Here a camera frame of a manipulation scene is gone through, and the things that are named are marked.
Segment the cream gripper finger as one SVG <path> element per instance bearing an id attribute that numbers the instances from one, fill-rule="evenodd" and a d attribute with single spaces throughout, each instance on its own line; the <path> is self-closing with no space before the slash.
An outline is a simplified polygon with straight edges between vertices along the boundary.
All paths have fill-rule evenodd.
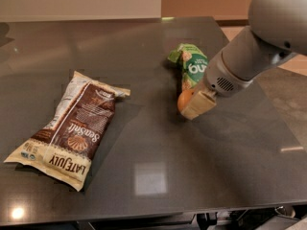
<path id="1" fill-rule="evenodd" d="M 210 90 L 203 82 L 191 89 L 194 90 L 193 96 L 180 111 L 180 114 L 188 120 L 193 120 L 216 106 L 216 92 Z"/>

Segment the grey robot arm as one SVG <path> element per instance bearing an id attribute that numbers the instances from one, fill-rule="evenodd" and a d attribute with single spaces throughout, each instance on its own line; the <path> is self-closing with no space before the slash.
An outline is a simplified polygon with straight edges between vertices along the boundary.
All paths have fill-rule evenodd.
<path id="1" fill-rule="evenodd" d="M 307 55 L 307 0 L 252 0 L 248 25 L 214 56 L 195 87 L 180 94 L 180 114 L 193 120 L 253 79 L 296 55 Z"/>

